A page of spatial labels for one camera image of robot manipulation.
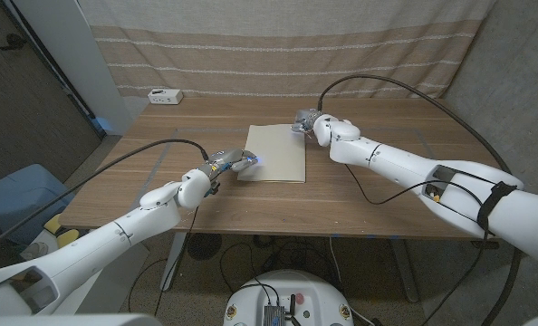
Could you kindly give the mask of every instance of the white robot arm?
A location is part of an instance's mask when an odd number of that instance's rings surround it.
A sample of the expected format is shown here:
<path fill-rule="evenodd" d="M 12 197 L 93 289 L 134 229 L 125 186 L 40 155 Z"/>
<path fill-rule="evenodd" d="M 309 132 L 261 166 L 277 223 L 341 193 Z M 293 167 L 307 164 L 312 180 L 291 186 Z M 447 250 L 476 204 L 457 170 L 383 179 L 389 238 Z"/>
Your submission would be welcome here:
<path fill-rule="evenodd" d="M 53 253 L 1 268 L 0 316 L 53 313 L 70 293 L 133 245 L 177 225 L 178 206 L 195 209 L 204 197 L 215 194 L 221 173 L 255 163 L 255 155 L 246 150 L 218 152 L 188 171 L 181 182 L 148 192 L 140 207 L 125 216 Z"/>
<path fill-rule="evenodd" d="M 349 121 L 317 110 L 300 110 L 292 129 L 313 130 L 334 161 L 369 168 L 405 188 L 433 181 L 411 192 L 434 214 L 476 237 L 486 226 L 538 260 L 538 196 L 524 192 L 516 177 L 480 163 L 422 158 L 364 138 Z"/>

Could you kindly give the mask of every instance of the wall outlet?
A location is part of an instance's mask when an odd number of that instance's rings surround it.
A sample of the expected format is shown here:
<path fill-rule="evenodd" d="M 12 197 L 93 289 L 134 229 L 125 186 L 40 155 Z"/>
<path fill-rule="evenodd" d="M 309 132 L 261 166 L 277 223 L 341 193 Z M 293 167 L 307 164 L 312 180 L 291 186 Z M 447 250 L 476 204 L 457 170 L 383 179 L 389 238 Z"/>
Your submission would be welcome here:
<path fill-rule="evenodd" d="M 149 93 L 152 104 L 179 104 L 182 100 L 182 91 L 171 89 L 154 89 Z"/>

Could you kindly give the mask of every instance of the striped curtain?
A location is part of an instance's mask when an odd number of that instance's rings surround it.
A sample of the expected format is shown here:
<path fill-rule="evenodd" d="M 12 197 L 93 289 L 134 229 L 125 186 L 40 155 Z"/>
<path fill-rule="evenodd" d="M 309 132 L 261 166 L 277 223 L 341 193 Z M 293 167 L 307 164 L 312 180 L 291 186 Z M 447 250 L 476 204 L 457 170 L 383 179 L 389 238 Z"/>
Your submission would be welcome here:
<path fill-rule="evenodd" d="M 494 0 L 79 0 L 122 96 L 317 96 L 352 73 L 431 96 L 452 81 Z M 405 98 L 354 80 L 332 96 Z"/>

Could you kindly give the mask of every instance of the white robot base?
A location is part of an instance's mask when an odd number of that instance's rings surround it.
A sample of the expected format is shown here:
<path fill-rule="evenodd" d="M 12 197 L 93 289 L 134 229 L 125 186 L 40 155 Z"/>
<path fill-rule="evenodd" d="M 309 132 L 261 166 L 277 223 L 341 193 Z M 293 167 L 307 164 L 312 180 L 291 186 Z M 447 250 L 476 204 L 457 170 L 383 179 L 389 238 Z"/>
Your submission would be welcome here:
<path fill-rule="evenodd" d="M 288 326 L 288 325 L 353 325 L 351 309 L 343 294 L 331 284 L 310 273 L 278 270 L 257 276 L 262 284 L 271 285 L 277 295 L 265 286 L 271 304 L 261 285 L 253 279 L 243 285 L 229 299 L 224 326 Z"/>

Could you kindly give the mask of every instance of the wooden table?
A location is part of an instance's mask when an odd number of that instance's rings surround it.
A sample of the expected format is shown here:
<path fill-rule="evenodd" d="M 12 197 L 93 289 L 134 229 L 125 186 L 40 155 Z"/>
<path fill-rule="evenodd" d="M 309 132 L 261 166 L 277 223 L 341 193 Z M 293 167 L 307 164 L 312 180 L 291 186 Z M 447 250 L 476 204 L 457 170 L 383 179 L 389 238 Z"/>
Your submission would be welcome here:
<path fill-rule="evenodd" d="M 299 109 L 316 99 L 184 99 L 178 106 L 149 105 L 104 164 L 152 141 L 190 139 L 209 154 L 243 148 L 249 125 L 293 123 Z M 348 119 L 362 136 L 436 159 L 465 159 L 496 167 L 488 151 L 445 113 L 424 100 L 327 99 L 323 111 Z M 242 182 L 227 172 L 221 187 L 198 209 L 192 232 L 254 235 L 319 235 L 389 238 L 407 298 L 418 300 L 403 239 L 469 239 L 434 216 L 411 194 L 374 206 L 342 164 L 329 158 L 315 138 L 306 140 L 306 182 Z M 139 204 L 147 191 L 161 187 L 202 163 L 198 150 L 185 144 L 162 145 L 137 154 L 85 185 L 63 212 L 60 223 L 95 228 Z M 370 199 L 378 201 L 399 186 L 366 168 L 352 171 Z M 161 288 L 167 289 L 193 215 L 180 209 L 181 222 L 168 257 Z"/>

